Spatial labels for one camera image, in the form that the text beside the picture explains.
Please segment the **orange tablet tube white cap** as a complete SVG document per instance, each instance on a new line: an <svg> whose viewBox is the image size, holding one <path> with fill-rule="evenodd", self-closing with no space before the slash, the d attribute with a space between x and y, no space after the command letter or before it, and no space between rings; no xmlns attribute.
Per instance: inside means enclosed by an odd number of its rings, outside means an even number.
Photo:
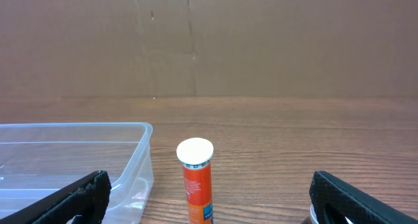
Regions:
<svg viewBox="0 0 418 224"><path fill-rule="evenodd" d="M179 143L176 155L182 163L189 222L213 224L212 173L213 144L204 138Z"/></svg>

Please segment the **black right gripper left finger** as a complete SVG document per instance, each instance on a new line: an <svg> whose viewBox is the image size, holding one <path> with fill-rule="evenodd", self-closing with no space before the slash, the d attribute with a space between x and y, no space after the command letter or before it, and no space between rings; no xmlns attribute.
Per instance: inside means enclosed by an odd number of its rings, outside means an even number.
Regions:
<svg viewBox="0 0 418 224"><path fill-rule="evenodd" d="M108 173L97 170L34 204L1 219L1 224L101 223L110 200Z"/></svg>

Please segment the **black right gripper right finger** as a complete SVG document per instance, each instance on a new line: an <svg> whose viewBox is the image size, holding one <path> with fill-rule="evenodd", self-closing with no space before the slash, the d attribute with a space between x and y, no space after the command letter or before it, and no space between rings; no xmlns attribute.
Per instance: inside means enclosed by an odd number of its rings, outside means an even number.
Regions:
<svg viewBox="0 0 418 224"><path fill-rule="evenodd" d="M324 170L314 172L309 194L319 224L417 224L416 219Z"/></svg>

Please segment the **dark brown bottle white cap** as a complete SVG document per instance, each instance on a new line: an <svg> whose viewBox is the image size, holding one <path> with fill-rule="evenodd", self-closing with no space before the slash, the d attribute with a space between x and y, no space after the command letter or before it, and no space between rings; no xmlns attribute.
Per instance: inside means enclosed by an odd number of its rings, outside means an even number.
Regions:
<svg viewBox="0 0 418 224"><path fill-rule="evenodd" d="M306 219L304 219L301 224L319 224L314 210L314 206L312 204L310 205L309 216Z"/></svg>

